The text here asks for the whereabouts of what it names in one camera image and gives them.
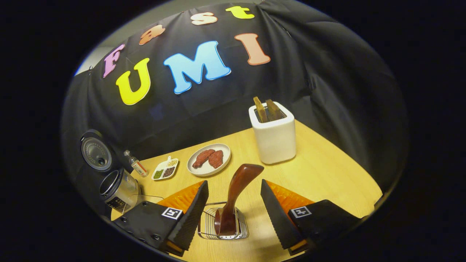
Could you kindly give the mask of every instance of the white divided tray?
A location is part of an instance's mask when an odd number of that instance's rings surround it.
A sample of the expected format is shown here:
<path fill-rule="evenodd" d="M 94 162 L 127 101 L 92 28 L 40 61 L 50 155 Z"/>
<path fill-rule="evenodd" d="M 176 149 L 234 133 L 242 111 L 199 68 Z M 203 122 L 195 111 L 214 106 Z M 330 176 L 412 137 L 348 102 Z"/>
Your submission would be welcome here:
<path fill-rule="evenodd" d="M 168 159 L 160 164 L 158 164 L 158 166 L 155 168 L 154 170 L 154 173 L 152 173 L 152 180 L 162 180 L 162 179 L 167 179 L 167 178 L 170 178 L 172 177 L 174 174 L 175 174 L 175 171 L 176 171 L 176 168 L 178 166 L 178 163 L 179 163 L 179 160 L 178 159 L 172 159 L 170 156 L 168 157 Z M 173 170 L 173 172 L 167 176 L 167 177 L 163 177 L 165 175 L 165 171 L 169 168 L 172 168 L 172 167 L 175 167 L 175 169 Z M 159 178 L 154 178 L 155 176 L 155 173 L 157 171 L 161 171 L 162 170 L 162 174 L 160 175 Z"/>
<path fill-rule="evenodd" d="M 202 151 L 208 150 L 208 149 L 214 149 L 215 151 L 222 150 L 223 151 L 223 159 L 222 159 L 223 164 L 217 168 L 214 168 L 213 166 L 209 164 L 209 160 L 207 160 L 205 163 L 202 164 L 201 167 L 194 168 L 192 165 L 194 164 L 194 162 L 196 162 L 196 158 L 198 157 L 198 155 Z M 220 144 L 220 143 L 212 144 L 212 145 L 208 145 L 208 146 L 205 146 L 197 150 L 189 158 L 187 167 L 188 167 L 189 172 L 191 172 L 192 174 L 199 176 L 199 177 L 206 177 L 206 176 L 210 176 L 210 175 L 220 172 L 228 164 L 228 162 L 230 161 L 230 157 L 231 157 L 230 147 L 228 147 L 226 144 Z"/>

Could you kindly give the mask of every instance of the meat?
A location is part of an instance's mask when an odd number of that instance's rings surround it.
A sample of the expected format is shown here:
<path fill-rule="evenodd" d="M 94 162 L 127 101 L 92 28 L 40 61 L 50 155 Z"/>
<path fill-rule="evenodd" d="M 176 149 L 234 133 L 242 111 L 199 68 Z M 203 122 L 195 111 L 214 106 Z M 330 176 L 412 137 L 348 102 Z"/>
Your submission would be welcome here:
<path fill-rule="evenodd" d="M 212 155 L 212 153 L 214 153 L 215 150 L 214 149 L 208 149 L 208 150 L 204 150 L 202 151 L 198 157 L 196 158 L 196 162 L 194 162 L 194 164 L 192 165 L 194 168 L 198 168 L 198 167 L 201 167 L 203 163 L 205 163 L 207 161 L 207 158 Z"/>
<path fill-rule="evenodd" d="M 223 151 L 215 151 L 212 155 L 209 156 L 209 164 L 214 168 L 217 168 L 223 164 Z"/>

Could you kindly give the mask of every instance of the blue letter m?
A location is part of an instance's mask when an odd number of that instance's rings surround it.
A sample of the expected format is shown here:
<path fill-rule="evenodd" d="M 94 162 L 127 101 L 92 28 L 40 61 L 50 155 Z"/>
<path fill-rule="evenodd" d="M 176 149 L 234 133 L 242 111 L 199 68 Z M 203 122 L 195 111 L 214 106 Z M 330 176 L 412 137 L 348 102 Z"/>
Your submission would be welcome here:
<path fill-rule="evenodd" d="M 198 46 L 194 61 L 182 54 L 174 54 L 165 59 L 164 65 L 169 66 L 175 80 L 175 94 L 181 94 L 191 88 L 191 82 L 185 80 L 183 73 L 197 84 L 202 82 L 202 70 L 206 67 L 207 80 L 214 80 L 231 73 L 217 51 L 217 41 L 208 41 Z"/>

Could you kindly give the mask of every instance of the wooden table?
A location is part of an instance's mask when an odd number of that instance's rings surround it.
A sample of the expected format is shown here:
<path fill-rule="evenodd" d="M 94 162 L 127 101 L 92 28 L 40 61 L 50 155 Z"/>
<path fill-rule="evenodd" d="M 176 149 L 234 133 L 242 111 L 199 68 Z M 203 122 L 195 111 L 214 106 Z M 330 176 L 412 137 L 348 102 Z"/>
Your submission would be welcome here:
<path fill-rule="evenodd" d="M 382 196 L 382 191 L 374 179 L 331 142 L 299 121 L 295 121 L 295 124 L 296 156 L 282 163 L 261 163 L 252 128 L 141 161 L 148 169 L 149 175 L 141 178 L 135 171 L 131 175 L 139 181 L 145 194 L 167 197 L 196 182 L 207 180 L 207 203 L 226 201 L 230 180 L 241 164 L 259 164 L 265 167 L 262 174 L 246 187 L 236 202 L 236 207 L 246 217 L 249 236 L 240 240 L 205 240 L 195 233 L 189 250 L 183 257 L 179 257 L 180 259 L 191 262 L 271 262 L 289 259 L 291 256 L 287 250 L 281 248 L 260 196 L 262 179 L 283 186 L 312 201 L 328 199 L 358 218 L 369 215 L 374 210 L 375 202 Z M 189 157 L 198 149 L 213 143 L 223 143 L 230 147 L 232 156 L 228 165 L 210 177 L 202 178 L 191 174 L 186 167 Z M 169 179 L 153 181 L 151 177 L 154 168 L 167 160 L 169 155 L 180 161 L 175 174 Z M 161 200 L 154 197 L 144 198 L 154 203 Z M 112 210 L 111 219 L 114 220 L 120 215 Z"/>

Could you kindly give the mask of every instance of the white wall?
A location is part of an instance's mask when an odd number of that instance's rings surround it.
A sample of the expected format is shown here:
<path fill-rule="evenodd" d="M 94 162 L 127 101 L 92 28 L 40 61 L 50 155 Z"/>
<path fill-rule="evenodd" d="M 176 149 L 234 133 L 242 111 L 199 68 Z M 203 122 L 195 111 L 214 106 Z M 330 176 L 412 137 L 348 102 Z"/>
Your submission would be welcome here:
<path fill-rule="evenodd" d="M 134 18 L 126 25 L 109 35 L 103 40 L 96 49 L 94 49 L 89 56 L 84 60 L 75 75 L 84 72 L 89 69 L 89 66 L 94 67 L 107 53 L 113 48 L 132 36 L 134 32 L 141 28 L 144 28 L 150 24 L 153 24 L 165 17 L 177 14 L 182 11 L 186 11 L 196 7 L 215 5 L 220 3 L 230 3 L 231 0 L 172 0 L 164 3 L 158 7 L 155 7 L 140 16 Z M 259 4 L 262 0 L 239 0 L 238 3 L 256 3 Z"/>

